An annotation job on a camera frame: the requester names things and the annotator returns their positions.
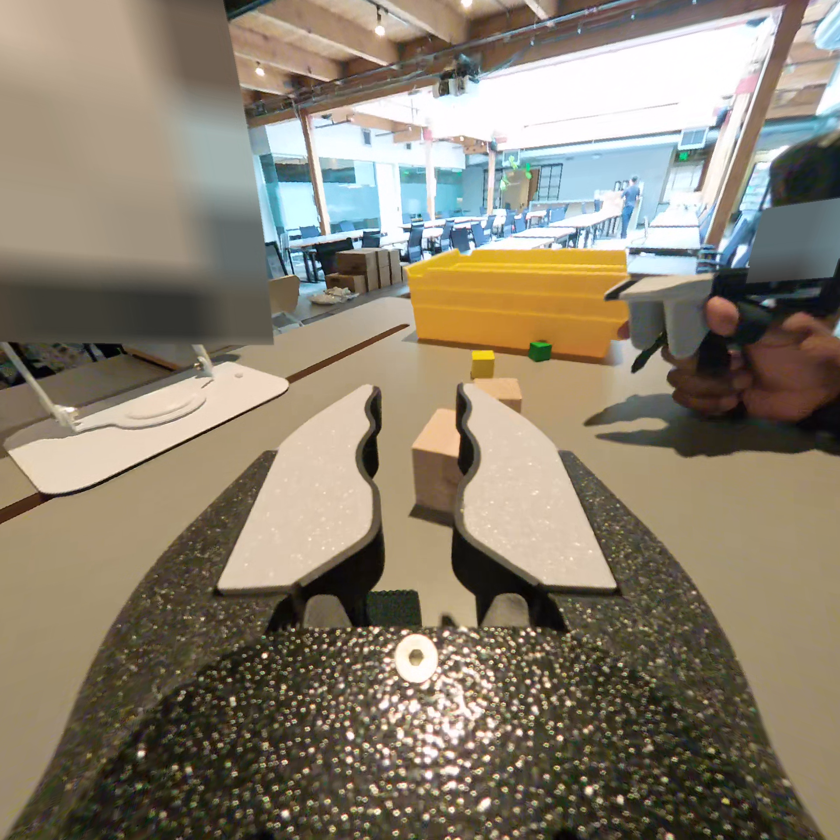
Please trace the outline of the yellow plastic bin stack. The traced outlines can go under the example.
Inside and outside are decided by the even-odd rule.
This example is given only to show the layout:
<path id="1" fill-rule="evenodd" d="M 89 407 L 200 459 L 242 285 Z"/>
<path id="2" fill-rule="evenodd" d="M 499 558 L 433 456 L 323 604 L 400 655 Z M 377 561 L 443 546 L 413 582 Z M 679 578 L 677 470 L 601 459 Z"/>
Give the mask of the yellow plastic bin stack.
<path id="1" fill-rule="evenodd" d="M 426 343 L 602 362 L 628 318 L 605 295 L 629 279 L 622 249 L 456 250 L 406 271 L 417 337 Z"/>

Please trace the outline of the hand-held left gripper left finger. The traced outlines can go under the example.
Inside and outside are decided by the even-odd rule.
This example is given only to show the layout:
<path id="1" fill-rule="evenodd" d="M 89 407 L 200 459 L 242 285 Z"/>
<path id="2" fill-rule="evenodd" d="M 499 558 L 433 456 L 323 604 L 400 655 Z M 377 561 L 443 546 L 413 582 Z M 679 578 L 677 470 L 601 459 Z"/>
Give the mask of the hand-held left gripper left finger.
<path id="1" fill-rule="evenodd" d="M 310 418 L 276 456 L 217 581 L 225 596 L 330 595 L 356 626 L 382 577 L 382 391 L 362 385 Z"/>

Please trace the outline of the natural wooden cube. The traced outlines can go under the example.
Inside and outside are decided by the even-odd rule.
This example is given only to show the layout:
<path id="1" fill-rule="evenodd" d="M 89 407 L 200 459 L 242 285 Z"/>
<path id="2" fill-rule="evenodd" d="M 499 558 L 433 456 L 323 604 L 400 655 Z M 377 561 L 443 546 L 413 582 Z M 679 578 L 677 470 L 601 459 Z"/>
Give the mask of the natural wooden cube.
<path id="1" fill-rule="evenodd" d="M 522 390 L 519 380 L 513 377 L 481 377 L 472 381 L 479 388 L 516 413 L 522 412 Z"/>
<path id="2" fill-rule="evenodd" d="M 439 408 L 412 446 L 415 503 L 421 509 L 451 515 L 463 473 L 456 411 Z"/>

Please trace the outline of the rows of long tables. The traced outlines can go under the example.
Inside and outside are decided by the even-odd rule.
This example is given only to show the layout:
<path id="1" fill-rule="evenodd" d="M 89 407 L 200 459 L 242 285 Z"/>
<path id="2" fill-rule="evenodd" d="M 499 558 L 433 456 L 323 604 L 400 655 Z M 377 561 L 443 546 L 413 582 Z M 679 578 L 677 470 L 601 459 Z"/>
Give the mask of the rows of long tables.
<path id="1" fill-rule="evenodd" d="M 481 221 L 482 218 L 479 217 L 457 217 L 455 219 L 434 220 L 403 226 L 393 234 L 383 233 L 381 230 L 374 228 L 355 229 L 336 234 L 292 239 L 288 245 L 283 245 L 282 248 L 288 251 L 307 251 L 315 249 L 320 245 L 341 243 L 347 239 L 352 243 L 361 242 L 364 237 L 373 237 L 383 247 L 388 245 L 405 245 L 410 238 L 411 231 L 415 228 L 421 231 L 421 240 L 428 238 L 441 239 L 444 235 L 444 227 L 447 224 L 451 224 L 453 229 L 460 229 L 471 228 L 472 224 L 478 224 Z M 571 236 L 578 246 L 581 246 L 580 242 L 583 242 L 583 246 L 586 247 L 592 245 L 597 237 L 605 237 L 607 232 L 618 225 L 619 222 L 619 214 L 610 215 L 607 211 L 601 211 L 599 213 L 567 217 L 545 226 L 528 227 L 522 232 L 514 233 L 514 235 L 520 238 L 523 238 L 525 235 L 533 235 L 536 238 L 547 238 L 552 235 L 556 238 Z M 666 253 L 675 251 L 677 254 L 687 252 L 689 255 L 696 254 L 703 248 L 703 244 L 700 242 L 698 226 L 652 226 L 647 229 L 647 233 L 638 241 L 637 246 L 642 248 L 642 250 L 647 249 L 651 252 L 663 250 Z"/>

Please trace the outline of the person's right hand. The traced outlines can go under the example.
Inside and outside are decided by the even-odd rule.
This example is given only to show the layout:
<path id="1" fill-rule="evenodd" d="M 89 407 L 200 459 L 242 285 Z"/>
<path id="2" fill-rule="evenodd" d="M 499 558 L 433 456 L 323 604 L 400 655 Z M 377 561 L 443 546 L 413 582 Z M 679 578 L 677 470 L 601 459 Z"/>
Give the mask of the person's right hand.
<path id="1" fill-rule="evenodd" d="M 750 418 L 794 424 L 838 400 L 838 313 L 827 318 L 797 312 L 774 322 L 762 338 L 729 351 L 726 372 L 699 372 L 696 356 L 668 349 L 667 380 L 681 406 L 704 417 L 741 408 Z"/>

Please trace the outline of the stack of cardboard boxes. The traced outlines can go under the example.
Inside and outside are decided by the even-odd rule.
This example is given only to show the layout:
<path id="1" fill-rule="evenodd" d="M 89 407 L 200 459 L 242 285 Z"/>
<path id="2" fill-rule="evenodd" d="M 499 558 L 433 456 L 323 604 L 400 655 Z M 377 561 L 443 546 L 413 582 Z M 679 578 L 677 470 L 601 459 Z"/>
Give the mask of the stack of cardboard boxes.
<path id="1" fill-rule="evenodd" d="M 328 289 L 360 295 L 407 282 L 407 273 L 399 248 L 357 248 L 334 256 L 334 268 L 325 281 Z"/>

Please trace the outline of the tan rounded panel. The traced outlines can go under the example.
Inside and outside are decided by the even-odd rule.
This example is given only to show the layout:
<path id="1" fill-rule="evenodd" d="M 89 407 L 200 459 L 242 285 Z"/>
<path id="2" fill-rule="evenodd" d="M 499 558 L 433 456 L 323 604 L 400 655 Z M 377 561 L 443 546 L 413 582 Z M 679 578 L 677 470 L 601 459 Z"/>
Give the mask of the tan rounded panel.
<path id="1" fill-rule="evenodd" d="M 298 307 L 300 279 L 296 275 L 283 276 L 269 280 L 269 307 L 275 333 L 298 328 L 300 319 L 295 311 Z"/>

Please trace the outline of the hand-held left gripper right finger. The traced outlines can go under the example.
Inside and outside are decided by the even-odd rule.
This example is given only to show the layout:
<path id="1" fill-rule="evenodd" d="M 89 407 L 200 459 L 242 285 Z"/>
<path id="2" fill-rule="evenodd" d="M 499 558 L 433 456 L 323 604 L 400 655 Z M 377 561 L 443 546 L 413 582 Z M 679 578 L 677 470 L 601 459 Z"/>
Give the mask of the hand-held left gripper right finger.
<path id="1" fill-rule="evenodd" d="M 475 383 L 458 386 L 461 479 L 451 564 L 480 626 L 507 601 L 504 623 L 560 629 L 552 595 L 615 596 L 617 581 L 560 451 Z"/>

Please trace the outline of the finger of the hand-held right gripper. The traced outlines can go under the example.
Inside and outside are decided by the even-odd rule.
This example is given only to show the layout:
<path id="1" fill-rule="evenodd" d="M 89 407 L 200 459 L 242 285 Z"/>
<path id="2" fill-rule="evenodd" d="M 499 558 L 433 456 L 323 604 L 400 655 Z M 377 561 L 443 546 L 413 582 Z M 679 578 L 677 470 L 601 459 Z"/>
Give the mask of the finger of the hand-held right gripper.
<path id="1" fill-rule="evenodd" d="M 628 336 L 636 350 L 648 350 L 665 330 L 663 289 L 667 279 L 630 279 L 609 289 L 604 301 L 623 301 L 628 309 Z"/>
<path id="2" fill-rule="evenodd" d="M 667 286 L 663 289 L 665 330 L 662 334 L 666 336 L 671 355 L 679 360 L 695 354 L 709 332 L 706 303 L 711 296 L 714 278 L 713 274 L 646 278 L 667 279 Z"/>

